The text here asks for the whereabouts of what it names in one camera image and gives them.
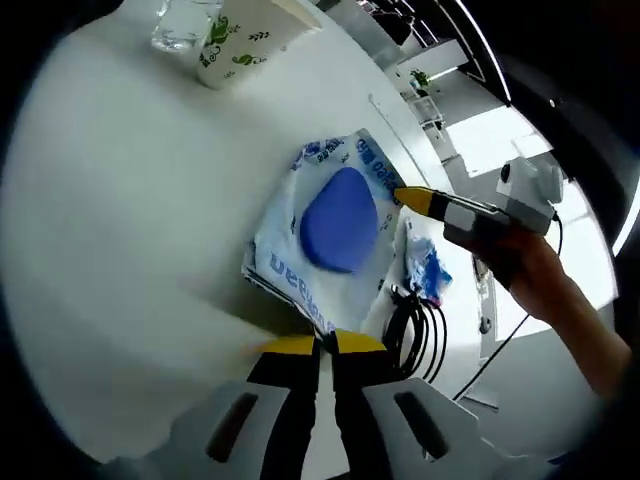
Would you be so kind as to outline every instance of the black cable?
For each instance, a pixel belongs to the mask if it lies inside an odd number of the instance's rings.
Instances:
[[[558,223],[558,229],[560,231],[560,239],[558,241],[558,256],[560,256],[560,252],[562,251],[562,242],[564,240],[564,229],[562,227],[562,220],[560,220],[560,217],[558,216],[558,212],[556,212],[553,216],[553,220],[555,222]],[[511,332],[511,334],[504,340],[504,342],[502,342],[502,344],[496,348],[496,351],[493,352],[491,354],[491,356],[487,359],[487,361],[484,363],[484,365],[482,365],[482,367],[480,367],[480,369],[476,372],[476,374],[471,377],[471,380],[469,380],[464,387],[462,387],[460,389],[460,391],[458,393],[455,394],[455,396],[453,397],[453,401],[456,402],[460,399],[460,397],[462,395],[464,395],[464,393],[473,386],[474,383],[476,383],[476,381],[478,380],[478,378],[480,378],[480,376],[484,373],[484,371],[487,369],[487,367],[489,367],[489,365],[491,364],[491,362],[498,356],[498,354],[504,349],[504,347],[507,346],[507,344],[511,341],[511,339],[514,337],[514,335],[518,332],[518,330],[520,330],[520,327],[522,327],[522,325],[524,325],[524,322],[527,321],[527,319],[530,317],[530,314],[526,314],[524,316],[524,318],[522,320],[520,320],[520,323],[518,323],[518,325],[516,325],[516,328],[513,329],[513,331]]]
[[[440,309],[440,307],[438,307],[435,304],[431,304],[431,306],[438,311],[438,313],[440,314],[440,318],[442,319],[442,355],[440,355],[440,361],[438,362],[436,371],[433,372],[433,376],[431,377],[431,380],[429,380],[429,383],[432,383],[440,373],[440,369],[442,368],[442,364],[444,363],[444,354],[447,352],[447,341],[448,341],[447,320],[444,316],[444,312]]]
[[[409,378],[413,376],[418,368],[420,368],[420,365],[422,365],[429,343],[429,336],[433,332],[433,353],[429,361],[429,366],[424,375],[422,375],[423,380],[428,379],[427,381],[431,383],[436,379],[442,368],[447,348],[447,324],[444,313],[436,304],[429,300],[421,299],[415,292],[409,292],[406,296],[402,296],[396,290],[392,290],[391,296],[396,305],[396,310],[389,320],[387,329],[382,337],[382,343],[391,353],[393,362],[400,370],[402,376]],[[439,361],[438,323],[433,310],[437,310],[440,314],[443,328],[442,352],[439,355]],[[415,334],[407,359],[404,363],[400,364],[404,333],[409,320],[413,323]]]

